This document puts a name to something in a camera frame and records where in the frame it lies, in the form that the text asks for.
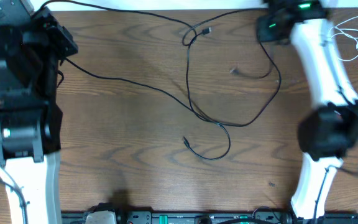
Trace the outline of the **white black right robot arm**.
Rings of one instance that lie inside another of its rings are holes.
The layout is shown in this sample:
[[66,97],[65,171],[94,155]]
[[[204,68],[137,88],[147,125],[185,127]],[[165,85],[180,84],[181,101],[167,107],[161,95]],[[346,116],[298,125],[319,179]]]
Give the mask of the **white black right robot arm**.
[[269,0],[268,13],[257,20],[257,39],[288,40],[302,62],[312,112],[299,123],[303,153],[300,178],[281,223],[341,223],[325,215],[325,201],[347,150],[358,141],[358,94],[340,59],[329,11],[320,1]]

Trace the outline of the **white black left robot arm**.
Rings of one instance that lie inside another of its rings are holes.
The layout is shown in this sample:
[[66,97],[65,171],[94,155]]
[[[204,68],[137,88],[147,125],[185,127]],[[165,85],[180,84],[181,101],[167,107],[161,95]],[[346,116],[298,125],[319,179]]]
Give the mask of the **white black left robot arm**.
[[0,0],[0,184],[13,223],[61,223],[59,66],[78,52],[47,7]]

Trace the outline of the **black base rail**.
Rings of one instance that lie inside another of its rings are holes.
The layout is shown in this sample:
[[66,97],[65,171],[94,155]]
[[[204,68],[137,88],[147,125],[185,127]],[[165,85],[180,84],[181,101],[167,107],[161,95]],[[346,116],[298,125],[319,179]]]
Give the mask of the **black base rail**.
[[[63,223],[86,223],[86,218],[91,212],[63,212]],[[117,214],[117,223],[143,223],[143,224],[163,224],[163,223],[200,223],[200,219],[209,218],[210,223],[221,223],[233,219],[251,218],[262,220],[269,223],[315,223],[311,220],[296,221],[291,218],[290,214],[278,211],[268,211],[260,209],[256,212],[245,213],[156,213],[149,211],[131,211],[119,212]],[[358,213],[326,213],[324,217],[320,217],[317,223],[343,223],[358,224]]]

